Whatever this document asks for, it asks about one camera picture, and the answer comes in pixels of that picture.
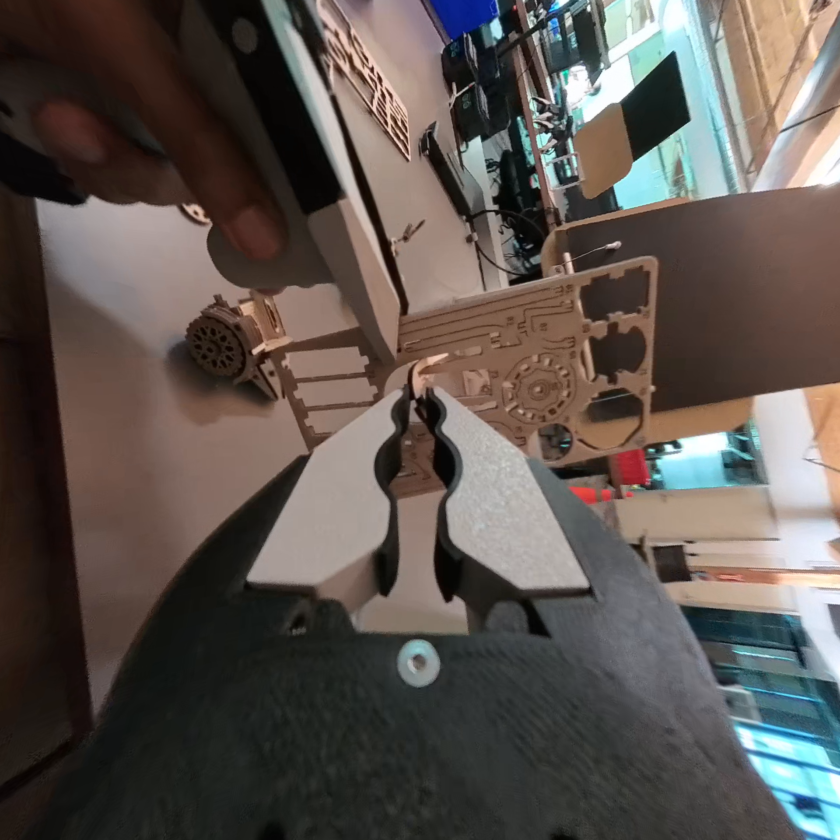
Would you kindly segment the stacked wooden part sheets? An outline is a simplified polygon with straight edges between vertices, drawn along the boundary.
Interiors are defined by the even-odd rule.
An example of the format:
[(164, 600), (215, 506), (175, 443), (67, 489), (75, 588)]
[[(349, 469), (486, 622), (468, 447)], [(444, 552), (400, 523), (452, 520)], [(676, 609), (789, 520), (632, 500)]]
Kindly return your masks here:
[(408, 111), (338, 2), (317, 1), (331, 82), (340, 74), (406, 161), (412, 160)]

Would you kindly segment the black electronic device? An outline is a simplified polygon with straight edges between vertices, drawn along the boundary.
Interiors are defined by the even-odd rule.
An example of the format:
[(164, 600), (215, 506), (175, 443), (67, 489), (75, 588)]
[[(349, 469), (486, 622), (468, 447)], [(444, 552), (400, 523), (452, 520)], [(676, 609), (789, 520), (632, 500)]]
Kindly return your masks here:
[(440, 65), (460, 145), (486, 141), (509, 129), (508, 68), (488, 25), (451, 40), (440, 53)]

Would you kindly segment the small curved wooden piece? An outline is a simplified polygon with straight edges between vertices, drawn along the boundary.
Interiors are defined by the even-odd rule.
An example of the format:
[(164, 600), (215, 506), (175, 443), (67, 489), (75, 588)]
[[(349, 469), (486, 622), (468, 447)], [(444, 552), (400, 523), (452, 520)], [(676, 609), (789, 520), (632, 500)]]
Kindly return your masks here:
[(424, 397), (436, 386), (444, 386), (441, 377), (447, 373), (440, 366), (449, 362), (450, 357), (450, 353), (435, 353), (410, 364), (407, 383), (414, 398)]

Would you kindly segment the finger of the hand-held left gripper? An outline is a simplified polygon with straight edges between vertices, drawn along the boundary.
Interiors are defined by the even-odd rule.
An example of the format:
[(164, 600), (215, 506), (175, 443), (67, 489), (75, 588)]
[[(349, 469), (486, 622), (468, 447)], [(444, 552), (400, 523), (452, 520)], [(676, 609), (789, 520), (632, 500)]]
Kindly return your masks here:
[(396, 357), (400, 301), (375, 232), (348, 198), (305, 214), (291, 200), (284, 208), (289, 239), (268, 260), (249, 259), (211, 226), (207, 252), (216, 270), (237, 287), (280, 292), (289, 287), (336, 286), (356, 323), (383, 362)]

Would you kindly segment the wooden spaceship model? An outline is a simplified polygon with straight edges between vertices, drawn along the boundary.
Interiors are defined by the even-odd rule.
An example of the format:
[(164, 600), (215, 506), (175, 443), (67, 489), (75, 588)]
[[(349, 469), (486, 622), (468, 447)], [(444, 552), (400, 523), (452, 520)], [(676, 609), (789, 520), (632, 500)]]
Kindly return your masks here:
[(285, 396), (275, 365), (291, 337), (274, 297), (252, 290), (235, 304), (216, 294), (189, 323), (185, 341), (203, 371), (235, 385), (251, 383), (277, 402)]

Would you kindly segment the wooden puzzle part sheet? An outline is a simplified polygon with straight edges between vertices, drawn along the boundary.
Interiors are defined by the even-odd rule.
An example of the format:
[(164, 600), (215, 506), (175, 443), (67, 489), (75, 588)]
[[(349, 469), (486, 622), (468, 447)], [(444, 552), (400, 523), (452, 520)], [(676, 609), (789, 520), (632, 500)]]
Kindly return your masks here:
[(450, 353), (448, 394), (551, 468), (643, 448), (652, 417), (658, 260), (562, 272), (401, 319), (395, 360), (360, 328), (290, 343), (280, 381), (309, 453)]

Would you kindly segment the red plastic item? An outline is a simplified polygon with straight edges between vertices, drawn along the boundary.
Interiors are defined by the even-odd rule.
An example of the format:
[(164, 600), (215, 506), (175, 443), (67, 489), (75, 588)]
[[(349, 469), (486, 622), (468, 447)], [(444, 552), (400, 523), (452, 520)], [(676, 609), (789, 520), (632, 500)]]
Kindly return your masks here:
[(652, 475), (642, 448), (597, 459), (566, 484), (580, 501), (589, 506), (620, 501), (634, 496), (636, 490), (648, 490)]

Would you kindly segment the blue plastic bin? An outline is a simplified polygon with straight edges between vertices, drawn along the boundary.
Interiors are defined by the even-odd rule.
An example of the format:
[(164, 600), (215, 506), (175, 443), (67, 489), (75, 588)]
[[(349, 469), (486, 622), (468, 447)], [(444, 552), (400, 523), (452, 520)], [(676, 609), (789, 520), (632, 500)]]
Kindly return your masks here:
[(448, 43), (498, 17), (498, 1), (422, 1), (438, 33)]

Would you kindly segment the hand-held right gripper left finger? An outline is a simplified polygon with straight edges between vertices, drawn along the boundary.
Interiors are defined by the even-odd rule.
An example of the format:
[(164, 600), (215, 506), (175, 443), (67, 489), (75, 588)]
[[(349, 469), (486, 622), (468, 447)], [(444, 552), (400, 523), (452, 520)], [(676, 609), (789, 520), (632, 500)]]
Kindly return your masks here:
[(411, 389), (395, 389), (312, 451), (248, 572), (249, 590), (335, 602), (364, 629), (366, 605), (389, 595), (398, 573), (392, 484), (411, 407)]

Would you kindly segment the grey desk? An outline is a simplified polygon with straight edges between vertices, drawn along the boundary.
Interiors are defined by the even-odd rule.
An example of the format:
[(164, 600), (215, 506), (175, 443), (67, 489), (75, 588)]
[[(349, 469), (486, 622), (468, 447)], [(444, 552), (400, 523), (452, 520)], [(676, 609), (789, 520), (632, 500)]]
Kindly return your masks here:
[[(406, 161), (337, 77), (337, 94), (389, 236), (425, 225), (397, 263), (412, 314), (503, 282), (417, 152), (432, 121), (453, 143), (443, 48), (421, 2), (342, 2), (406, 106)], [(144, 618), (215, 528), (303, 454), (286, 402), (206, 376), (182, 346), (214, 297), (244, 296), (174, 207), (37, 204), (45, 251), (82, 625), (95, 711)]]

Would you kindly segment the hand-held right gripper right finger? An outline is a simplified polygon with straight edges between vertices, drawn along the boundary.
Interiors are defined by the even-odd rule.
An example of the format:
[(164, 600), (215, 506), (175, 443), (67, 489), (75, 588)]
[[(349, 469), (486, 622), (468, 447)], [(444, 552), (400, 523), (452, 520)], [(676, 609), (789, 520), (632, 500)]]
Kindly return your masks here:
[(550, 504), (546, 472), (441, 388), (423, 397), (437, 509), (434, 569), (447, 602), (465, 606), (470, 632), (500, 603), (583, 597), (592, 584)]

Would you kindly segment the person's left hand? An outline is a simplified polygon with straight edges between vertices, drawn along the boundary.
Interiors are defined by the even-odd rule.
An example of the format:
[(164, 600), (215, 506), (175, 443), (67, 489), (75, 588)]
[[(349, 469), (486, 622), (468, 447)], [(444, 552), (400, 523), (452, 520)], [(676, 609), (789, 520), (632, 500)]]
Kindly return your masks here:
[(32, 58), (94, 78), (162, 147), (141, 150), (76, 98), (30, 112), (47, 159), (84, 194), (118, 205), (197, 203), (248, 259), (277, 257), (287, 223), (238, 142), (182, 66), (182, 2), (3, 1), (2, 59)]

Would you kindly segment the long black flat box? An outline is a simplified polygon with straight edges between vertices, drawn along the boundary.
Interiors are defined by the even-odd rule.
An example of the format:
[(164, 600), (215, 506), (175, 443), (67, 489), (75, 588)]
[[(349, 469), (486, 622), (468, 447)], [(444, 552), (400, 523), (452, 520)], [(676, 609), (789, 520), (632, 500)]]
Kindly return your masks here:
[(473, 211), (472, 192), (468, 188), (464, 170), (453, 156), (452, 150), (439, 139), (438, 121), (432, 121), (423, 131), (418, 150), (434, 170), (444, 193), (462, 218), (471, 218)]

